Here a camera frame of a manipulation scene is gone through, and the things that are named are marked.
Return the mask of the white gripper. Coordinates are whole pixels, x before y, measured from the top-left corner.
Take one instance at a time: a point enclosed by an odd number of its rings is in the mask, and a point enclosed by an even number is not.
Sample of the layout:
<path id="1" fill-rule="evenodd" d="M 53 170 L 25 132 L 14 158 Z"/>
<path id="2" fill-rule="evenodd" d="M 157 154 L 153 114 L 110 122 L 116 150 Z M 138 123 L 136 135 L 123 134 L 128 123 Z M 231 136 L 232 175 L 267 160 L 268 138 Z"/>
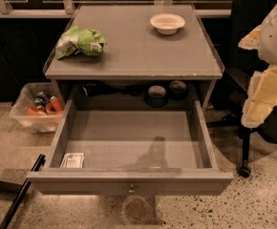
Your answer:
<path id="1" fill-rule="evenodd" d="M 262 73 L 255 72 L 249 82 L 241 122 L 247 128 L 257 128 L 277 106 L 277 4 L 261 26 L 257 26 L 240 40 L 238 47 L 258 50 L 262 60 L 276 64 L 270 65 Z"/>

